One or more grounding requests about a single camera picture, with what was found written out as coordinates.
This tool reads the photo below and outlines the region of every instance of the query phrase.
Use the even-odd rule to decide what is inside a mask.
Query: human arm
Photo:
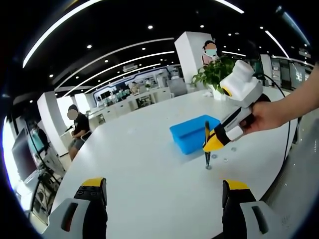
[[[245,129],[245,134],[280,127],[316,108],[319,108],[319,64],[308,79],[285,98],[256,103],[252,108],[255,121]]]
[[[73,134],[73,138],[80,138],[81,136],[83,136],[86,133],[85,130],[81,130],[80,132],[78,132],[77,134]]]

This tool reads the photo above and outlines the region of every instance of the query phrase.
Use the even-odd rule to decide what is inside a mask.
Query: led light strip
[[[98,84],[97,86],[92,87],[91,89],[89,89],[88,91],[86,91],[86,92],[84,92],[84,93],[86,94],[86,93],[88,93],[88,92],[94,90],[95,88],[97,88],[97,87],[99,87],[99,86],[101,86],[101,85],[104,85],[105,83],[108,83],[108,82],[110,82],[110,81],[112,81],[112,80],[114,80],[114,79],[116,79],[116,78],[125,76],[125,75],[127,75],[127,74],[129,74],[129,73],[132,73],[132,72],[135,72],[135,71],[140,71],[140,70],[143,70],[143,69],[146,69],[146,68],[149,68],[149,67],[153,67],[153,66],[159,66],[159,65],[160,65],[160,63],[157,63],[157,64],[154,64],[154,65],[149,65],[149,66],[145,66],[145,67],[142,67],[142,68],[138,68],[138,69],[135,69],[135,70],[126,72],[126,73],[121,74],[121,75],[119,75],[119,76],[113,77],[113,78],[111,78],[111,79],[109,79],[109,80],[107,80],[107,81],[105,81],[105,82],[102,82],[102,83]]]
[[[62,83],[60,83],[60,85],[58,85],[55,90],[57,90],[59,87],[61,87],[65,82],[67,82],[69,79],[71,79],[73,76],[75,76],[76,74],[78,74],[80,71],[82,71],[83,69],[87,68],[88,66],[92,65],[93,63],[109,56],[109,55],[112,55],[116,52],[119,52],[119,51],[123,51],[125,49],[128,49],[128,48],[131,48],[131,47],[135,47],[135,46],[139,46],[139,45],[143,45],[143,44],[147,44],[147,43],[152,43],[152,42],[158,42],[158,41],[167,41],[167,40],[174,40],[173,37],[169,37],[169,38],[161,38],[161,39],[155,39],[155,40],[150,40],[150,41],[143,41],[143,42],[139,42],[139,43],[136,43],[136,44],[133,44],[133,45],[129,45],[129,46],[125,46],[125,47],[122,47],[120,49],[117,49],[115,51],[112,51],[112,52],[109,52],[103,56],[100,56],[99,58],[89,62],[88,64],[86,64],[85,66],[81,67],[79,70],[73,72],[69,77],[67,77]]]
[[[221,4],[224,4],[224,5],[227,6],[227,7],[230,7],[231,9],[233,9],[233,10],[239,12],[240,14],[243,14],[243,13],[244,13],[244,11],[243,11],[242,9],[240,9],[239,7],[236,7],[235,5],[229,3],[229,2],[227,2],[227,1],[225,1],[225,0],[215,0],[215,1],[217,1],[217,2],[219,2],[219,3],[221,3]]]
[[[279,48],[281,49],[281,51],[284,53],[284,55],[287,57],[287,58],[290,58],[289,55],[287,54],[287,52],[283,49],[283,47],[280,45],[280,43],[277,41],[277,39],[269,32],[269,31],[265,31],[265,33],[267,35],[270,36],[270,38],[279,46]]]
[[[246,57],[246,55],[244,54],[239,54],[239,53],[236,53],[236,52],[230,52],[230,51],[222,51],[223,53],[227,53],[227,54],[233,54],[233,55],[238,55],[238,56],[244,56]]]
[[[152,69],[152,71],[155,71],[155,70],[158,70],[158,69],[162,69],[162,68],[166,68],[166,67],[168,67],[168,66],[156,67],[156,68]],[[117,84],[120,84],[120,83],[122,83],[124,81],[126,81],[126,79],[120,79],[120,80],[114,81],[114,82],[112,82],[112,84],[110,84],[110,87],[113,87],[113,86],[115,86]]]
[[[67,96],[69,93],[71,93],[72,91],[76,90],[79,86],[83,85],[84,83],[86,83],[86,82],[92,80],[93,78],[95,78],[95,77],[97,77],[97,76],[103,74],[104,72],[107,72],[107,71],[109,71],[109,70],[112,70],[112,69],[114,69],[114,68],[116,68],[116,67],[118,67],[118,66],[125,65],[125,64],[127,64],[127,63],[129,63],[129,62],[137,61],[137,60],[144,59],[144,58],[147,58],[147,57],[158,56],[158,55],[164,55],[164,54],[170,54],[170,53],[174,53],[174,51],[166,51],[166,52],[155,53],[155,54],[151,54],[151,55],[147,55],[147,56],[141,56],[141,57],[138,57],[138,58],[135,58],[135,59],[132,59],[132,60],[129,60],[129,61],[120,63],[120,64],[118,64],[118,65],[112,66],[112,67],[110,67],[110,68],[108,68],[108,69],[106,69],[106,70],[104,70],[104,71],[101,71],[101,72],[95,74],[94,76],[90,77],[89,79],[87,79],[87,80],[81,82],[79,85],[75,86],[72,90],[68,91],[63,97]]]
[[[78,7],[74,8],[67,14],[65,14],[63,17],[61,17],[57,22],[55,22],[52,26],[50,26],[49,29],[37,40],[37,42],[34,44],[34,46],[31,48],[29,53],[26,55],[25,59],[23,60],[22,67],[24,68],[28,61],[30,60],[31,56],[34,54],[34,52],[37,50],[37,48],[44,42],[44,40],[55,30],[57,29],[62,23],[64,23],[67,19],[72,17],[73,15],[77,14],[79,11],[82,11],[83,9],[99,2],[102,0],[89,0],[82,5],[79,5]]]

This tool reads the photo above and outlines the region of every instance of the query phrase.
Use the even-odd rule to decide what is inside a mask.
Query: potted plant
[[[212,90],[216,100],[221,100],[224,92],[219,82],[232,73],[234,65],[235,62],[232,59],[221,56],[198,69],[197,74],[193,76],[193,83],[196,85],[196,83],[201,82],[205,87]]]

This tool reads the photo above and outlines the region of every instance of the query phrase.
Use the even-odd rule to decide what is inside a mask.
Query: yellow stripe
[[[91,178],[91,179],[88,179],[88,180],[84,181],[84,183],[82,183],[82,186],[85,186],[85,187],[100,187],[102,180],[103,180],[102,177],[100,177],[100,178]]]
[[[223,89],[229,94],[230,97],[232,97],[233,95],[230,93],[229,89],[227,87],[223,87]]]
[[[237,189],[249,189],[249,187],[242,182],[232,181],[232,180],[226,180],[226,182],[229,185],[230,190],[237,190]]]
[[[220,150],[222,147],[224,147],[224,145],[219,141],[216,135],[214,135],[212,138],[209,139],[209,141],[206,143],[203,149],[205,152],[211,152]]]

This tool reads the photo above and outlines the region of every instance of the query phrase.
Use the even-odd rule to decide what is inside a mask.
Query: white robot body
[[[253,77],[254,69],[244,61],[235,63],[233,72],[220,82],[231,103],[247,108],[263,93],[263,86]]]

